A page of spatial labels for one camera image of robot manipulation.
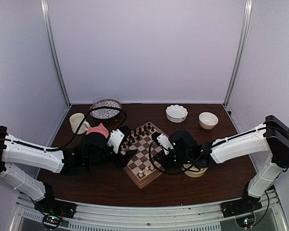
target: wooden table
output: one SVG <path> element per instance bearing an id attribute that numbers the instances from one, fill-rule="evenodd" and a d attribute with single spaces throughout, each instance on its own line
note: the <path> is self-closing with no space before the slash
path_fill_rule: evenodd
<path id="1" fill-rule="evenodd" d="M 63 145 L 73 135 L 69 117 L 76 112 L 86 113 L 89 107 L 89 105 L 72 106 L 53 142 L 53 147 Z M 167 120 L 166 107 L 166 104 L 124 104 L 122 108 L 128 115 L 125 125 L 135 128 L 151 121 L 168 135 L 177 130 L 188 130 L 199 144 L 236 134 L 221 105 L 184 104 L 189 115 L 181 124 Z M 198 115 L 205 111 L 212 112 L 219 118 L 219 124 L 213 130 L 204 130 L 198 124 Z M 89 116 L 87 121 L 92 127 L 103 122 L 106 128 L 112 130 L 122 118 L 123 115 L 119 114 L 115 118 L 102 121 Z M 77 136 L 70 147 L 78 144 L 80 138 L 80 135 Z M 243 156 L 209 168 L 200 178 L 190 178 L 185 174 L 179 176 L 163 174 L 142 189 L 134 184 L 123 169 L 118 169 L 113 164 L 95 169 L 92 175 L 74 177 L 42 170 L 38 179 L 53 186 L 55 196 L 59 199 L 97 205 L 171 206 L 241 197 L 245 184 L 255 174 L 250 158 Z"/>

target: pink object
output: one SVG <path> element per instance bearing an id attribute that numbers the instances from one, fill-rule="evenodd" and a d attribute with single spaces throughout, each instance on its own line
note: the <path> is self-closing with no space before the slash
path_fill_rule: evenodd
<path id="1" fill-rule="evenodd" d="M 91 132 L 101 133 L 106 138 L 108 138 L 108 136 L 109 136 L 108 130 L 104 127 L 104 125 L 102 123 L 100 123 L 100 125 L 97 126 L 97 127 L 93 127 L 93 128 L 92 127 L 88 127 L 88 131 L 87 131 L 86 135 L 90 134 Z"/>

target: bowl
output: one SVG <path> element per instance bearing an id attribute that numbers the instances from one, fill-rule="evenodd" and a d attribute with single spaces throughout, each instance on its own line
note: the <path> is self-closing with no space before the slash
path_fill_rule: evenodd
<path id="1" fill-rule="evenodd" d="M 218 123 L 216 115 L 210 112 L 203 112 L 199 115 L 199 124 L 205 130 L 213 129 Z"/>
<path id="2" fill-rule="evenodd" d="M 190 167 L 190 166 L 191 166 L 191 165 L 187 165 L 187 164 L 183 165 L 184 168 L 188 168 L 188 167 Z M 186 172 L 184 172 L 184 173 L 185 173 L 186 175 L 188 175 L 189 177 L 196 178 L 196 177 L 201 177 L 201 176 L 203 176 L 203 175 L 206 173 L 207 169 L 208 169 L 207 167 L 206 167 L 206 168 L 201 168 L 200 171 L 199 171 L 198 168 L 192 167 L 190 170 L 192 170 L 192 171 L 199 171 L 199 172 L 186 171 Z"/>
<path id="3" fill-rule="evenodd" d="M 106 100 L 106 106 L 116 107 L 120 109 L 122 108 L 122 105 L 117 100 L 111 100 L 111 99 Z M 95 105 L 93 104 L 90 107 L 90 110 L 93 109 L 94 107 Z M 96 119 L 110 119 L 120 113 L 120 111 L 114 110 L 114 109 L 102 109 L 102 110 L 105 110 L 105 113 L 102 113 L 102 114 L 98 113 L 98 110 L 97 110 L 97 111 L 90 112 L 90 115 Z"/>
<path id="4" fill-rule="evenodd" d="M 172 123 L 182 123 L 186 119 L 187 114 L 187 109 L 177 104 L 166 108 L 167 119 Z"/>

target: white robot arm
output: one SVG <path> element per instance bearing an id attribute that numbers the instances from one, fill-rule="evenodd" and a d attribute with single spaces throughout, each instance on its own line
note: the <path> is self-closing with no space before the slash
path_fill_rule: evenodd
<path id="1" fill-rule="evenodd" d="M 171 155 L 173 163 L 192 164 L 200 169 L 208 167 L 210 161 L 221 164 L 247 154 L 263 151 L 268 153 L 266 163 L 247 183 L 243 198 L 222 203 L 224 217 L 259 208 L 260 197 L 289 168 L 289 128 L 273 115 L 267 116 L 266 121 L 254 129 L 203 145 L 198 145 L 187 131 L 177 131 L 168 140 L 163 139 L 163 134 L 156 134 L 155 137 L 155 141 L 164 147 L 164 156 L 167 156 L 164 160 L 168 161 L 168 166 Z"/>
<path id="2" fill-rule="evenodd" d="M 37 209 L 45 213 L 54 211 L 64 213 L 64 217 L 72 218 L 76 205 L 55 200 L 52 187 L 42 183 L 21 170 L 15 163 L 39 167 L 63 175 L 78 175 L 87 169 L 104 164 L 103 161 L 113 161 L 121 167 L 128 163 L 131 155 L 120 155 L 118 148 L 127 135 L 120 130 L 113 131 L 109 139 L 103 134 L 94 132 L 86 135 L 81 144 L 73 150 L 50 148 L 29 143 L 7 133 L 7 128 L 0 126 L 0 179 L 12 185 L 14 189 L 28 195 Z M 96 160 L 90 162 L 92 155 L 85 156 L 92 149 L 103 156 L 96 155 Z"/>

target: white ceramic bowl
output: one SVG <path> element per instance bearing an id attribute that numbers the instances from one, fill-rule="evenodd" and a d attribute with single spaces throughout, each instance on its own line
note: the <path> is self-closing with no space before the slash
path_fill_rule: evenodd
<path id="1" fill-rule="evenodd" d="M 179 105 L 170 105 L 166 108 L 166 116 L 172 123 L 182 123 L 187 117 L 187 109 Z"/>
<path id="2" fill-rule="evenodd" d="M 216 115 L 210 112 L 203 112 L 199 115 L 199 124 L 205 130 L 213 129 L 218 123 Z"/>

